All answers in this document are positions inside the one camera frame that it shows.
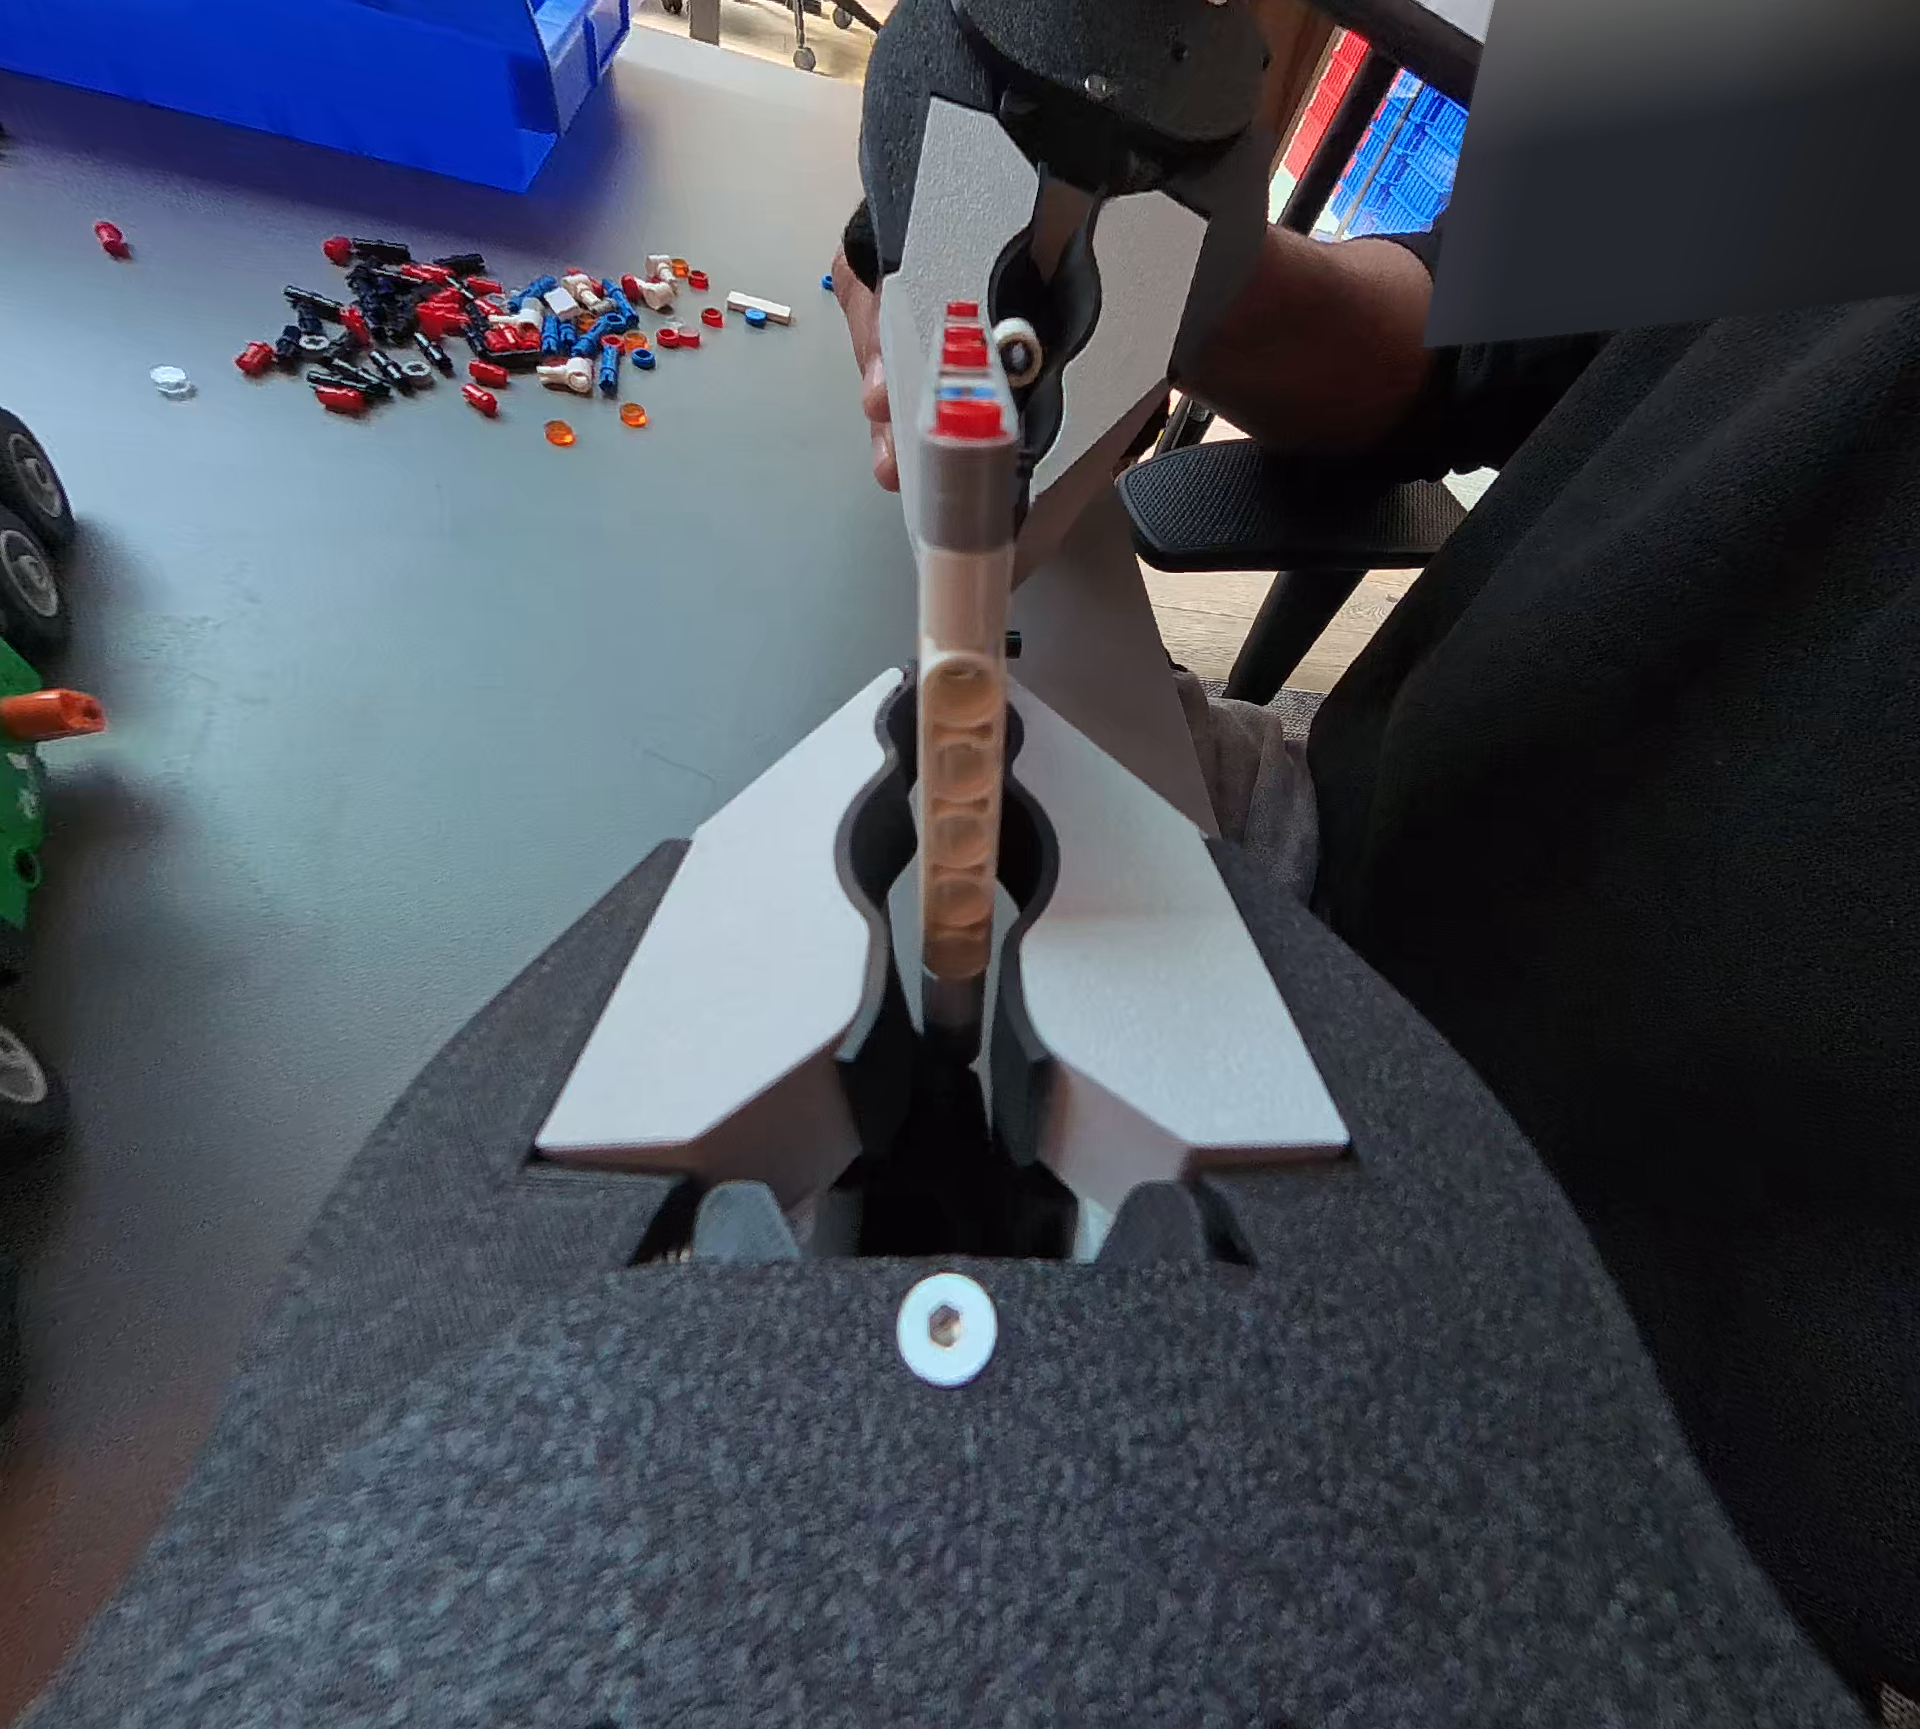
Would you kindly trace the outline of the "stack of plastic crates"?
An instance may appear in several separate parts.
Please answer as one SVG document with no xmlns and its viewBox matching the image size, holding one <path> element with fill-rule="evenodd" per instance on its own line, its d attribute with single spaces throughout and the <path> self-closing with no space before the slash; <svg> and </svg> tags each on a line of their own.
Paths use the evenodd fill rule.
<svg viewBox="0 0 1920 1729">
<path fill-rule="evenodd" d="M 1359 35 L 1332 31 L 1270 179 L 1272 220 L 1280 217 L 1304 177 L 1368 51 Z M 1395 74 L 1319 207 L 1311 234 L 1359 237 L 1430 227 L 1451 196 L 1465 123 L 1463 105 L 1408 72 Z"/>
</svg>

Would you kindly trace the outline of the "white green lego truck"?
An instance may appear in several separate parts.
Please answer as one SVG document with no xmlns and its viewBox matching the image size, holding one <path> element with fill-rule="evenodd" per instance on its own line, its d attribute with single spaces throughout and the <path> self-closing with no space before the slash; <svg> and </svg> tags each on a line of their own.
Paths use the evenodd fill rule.
<svg viewBox="0 0 1920 1729">
<path fill-rule="evenodd" d="M 102 703 L 54 679 L 70 638 L 62 559 L 77 537 L 64 481 L 36 433 L 2 413 L 2 992 L 24 978 L 44 880 L 44 750 L 106 733 Z"/>
</svg>

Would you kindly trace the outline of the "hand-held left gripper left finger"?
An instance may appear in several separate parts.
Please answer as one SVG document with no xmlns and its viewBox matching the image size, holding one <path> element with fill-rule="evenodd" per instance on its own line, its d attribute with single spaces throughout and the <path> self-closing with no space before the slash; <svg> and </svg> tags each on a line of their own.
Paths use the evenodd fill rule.
<svg viewBox="0 0 1920 1729">
<path fill-rule="evenodd" d="M 851 1165 L 837 1054 L 877 929 L 842 833 L 884 773 L 902 685 L 884 669 L 693 831 L 534 1136 L 540 1161 L 760 1182 L 783 1209 Z"/>
</svg>

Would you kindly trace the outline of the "person's right hand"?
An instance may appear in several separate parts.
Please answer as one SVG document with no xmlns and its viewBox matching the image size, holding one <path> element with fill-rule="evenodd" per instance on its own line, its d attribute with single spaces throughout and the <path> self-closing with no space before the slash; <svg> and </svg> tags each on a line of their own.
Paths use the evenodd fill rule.
<svg viewBox="0 0 1920 1729">
<path fill-rule="evenodd" d="M 874 477 L 881 490 L 897 494 L 899 458 L 881 348 L 881 306 L 876 288 L 855 267 L 858 259 L 864 253 L 855 256 L 842 242 L 830 262 L 830 284 L 860 373 L 860 413 L 869 433 Z"/>
</svg>

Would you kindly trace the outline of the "person's right forearm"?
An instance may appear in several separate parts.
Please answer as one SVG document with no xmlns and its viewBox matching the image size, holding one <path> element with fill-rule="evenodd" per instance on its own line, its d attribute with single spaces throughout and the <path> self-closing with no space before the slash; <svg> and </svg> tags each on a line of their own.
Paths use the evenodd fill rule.
<svg viewBox="0 0 1920 1729">
<path fill-rule="evenodd" d="M 1432 288 L 1426 256 L 1404 242 L 1272 224 L 1182 390 L 1272 450 L 1375 450 L 1432 381 Z"/>
</svg>

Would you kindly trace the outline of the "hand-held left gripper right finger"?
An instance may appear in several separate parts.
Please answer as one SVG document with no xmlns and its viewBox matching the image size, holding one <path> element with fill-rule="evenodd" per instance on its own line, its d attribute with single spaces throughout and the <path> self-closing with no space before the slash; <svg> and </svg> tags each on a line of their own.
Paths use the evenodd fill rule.
<svg viewBox="0 0 1920 1729">
<path fill-rule="evenodd" d="M 999 946 L 987 1052 L 1005 1152 L 1108 1213 L 1145 1184 L 1344 1154 L 1214 843 L 1037 697 L 1012 710 L 1004 819 L 1031 894 Z"/>
</svg>

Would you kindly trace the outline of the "pile of small lego pieces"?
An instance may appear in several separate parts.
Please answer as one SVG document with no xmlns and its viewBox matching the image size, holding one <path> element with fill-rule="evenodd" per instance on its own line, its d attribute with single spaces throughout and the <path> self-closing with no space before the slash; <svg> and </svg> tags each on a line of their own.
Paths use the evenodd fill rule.
<svg viewBox="0 0 1920 1729">
<path fill-rule="evenodd" d="M 284 284 L 276 328 L 248 337 L 231 369 L 248 383 L 300 381 L 337 419 L 448 384 L 486 421 L 515 387 L 618 421 L 620 402 L 641 402 L 630 383 L 739 318 L 676 253 L 609 275 L 561 265 L 512 278 L 482 250 L 417 251 L 396 235 L 331 231 L 317 251 L 335 279 Z"/>
</svg>

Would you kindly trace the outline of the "person's grey trouser leg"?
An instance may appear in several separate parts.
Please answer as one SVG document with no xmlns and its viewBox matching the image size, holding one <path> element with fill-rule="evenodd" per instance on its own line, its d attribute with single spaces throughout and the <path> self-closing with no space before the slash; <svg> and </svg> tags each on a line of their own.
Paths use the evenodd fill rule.
<svg viewBox="0 0 1920 1729">
<path fill-rule="evenodd" d="M 1218 836 L 1299 904 L 1322 872 L 1306 731 L 1281 709 L 1182 686 L 1182 707 Z"/>
</svg>

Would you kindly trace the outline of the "white grey lego panel assembly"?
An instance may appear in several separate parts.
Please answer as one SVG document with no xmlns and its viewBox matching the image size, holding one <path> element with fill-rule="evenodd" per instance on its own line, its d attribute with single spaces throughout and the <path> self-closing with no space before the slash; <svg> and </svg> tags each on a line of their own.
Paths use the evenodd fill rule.
<svg viewBox="0 0 1920 1729">
<path fill-rule="evenodd" d="M 982 1020 L 1005 760 L 1005 611 L 1024 426 L 982 301 L 947 299 L 915 421 L 917 850 L 924 1023 Z"/>
</svg>

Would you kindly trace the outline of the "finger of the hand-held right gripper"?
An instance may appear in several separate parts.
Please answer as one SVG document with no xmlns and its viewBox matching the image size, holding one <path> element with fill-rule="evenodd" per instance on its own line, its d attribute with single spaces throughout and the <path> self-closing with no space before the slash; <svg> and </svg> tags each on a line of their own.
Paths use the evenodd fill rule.
<svg viewBox="0 0 1920 1729">
<path fill-rule="evenodd" d="M 1103 492 L 1252 274 L 1267 139 L 1236 139 L 1173 189 L 1099 197 L 1052 284 L 1058 331 L 1026 407 L 1022 540 L 1059 544 Z"/>
<path fill-rule="evenodd" d="M 996 267 L 1029 231 L 1037 167 L 996 114 L 931 97 L 897 267 L 877 294 L 877 336 L 896 445 L 897 494 L 909 548 L 921 547 L 917 414 L 951 301 L 971 301 L 996 328 Z"/>
</svg>

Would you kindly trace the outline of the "person's black top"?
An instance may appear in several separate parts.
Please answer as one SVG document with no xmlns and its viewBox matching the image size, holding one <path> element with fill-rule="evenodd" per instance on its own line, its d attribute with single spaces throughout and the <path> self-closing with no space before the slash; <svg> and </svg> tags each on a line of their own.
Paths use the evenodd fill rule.
<svg viewBox="0 0 1920 1729">
<path fill-rule="evenodd" d="M 1500 468 L 1322 704 L 1313 902 L 1498 1092 L 1745 1547 L 1916 1696 L 1917 308 L 1444 349 Z"/>
</svg>

